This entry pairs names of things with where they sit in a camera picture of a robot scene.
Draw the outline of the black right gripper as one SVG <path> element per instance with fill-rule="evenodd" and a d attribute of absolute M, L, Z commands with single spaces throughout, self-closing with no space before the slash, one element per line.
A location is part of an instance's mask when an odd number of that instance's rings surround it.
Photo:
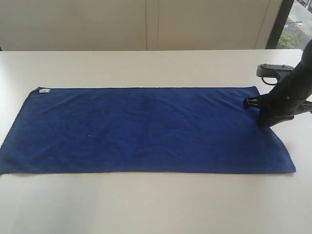
<path fill-rule="evenodd" d="M 293 70 L 278 83 L 262 103 L 262 96 L 247 97 L 244 109 L 260 109 L 257 118 L 259 127 L 272 127 L 293 120 L 295 115 L 312 111 L 312 103 L 307 98 L 312 95 L 311 70 Z"/>

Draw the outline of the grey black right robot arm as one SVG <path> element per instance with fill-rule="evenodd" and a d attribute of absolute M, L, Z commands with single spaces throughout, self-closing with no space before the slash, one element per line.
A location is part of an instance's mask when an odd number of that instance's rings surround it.
<path fill-rule="evenodd" d="M 288 65 L 261 64 L 256 75 L 264 81 L 274 78 L 276 83 L 267 83 L 273 88 L 270 92 L 256 97 L 247 97 L 243 101 L 245 109 L 259 109 L 257 125 L 272 127 L 284 121 L 294 119 L 296 115 L 312 112 L 312 103 L 307 101 L 312 95 L 312 42 L 302 54 L 300 62 L 293 68 Z"/>

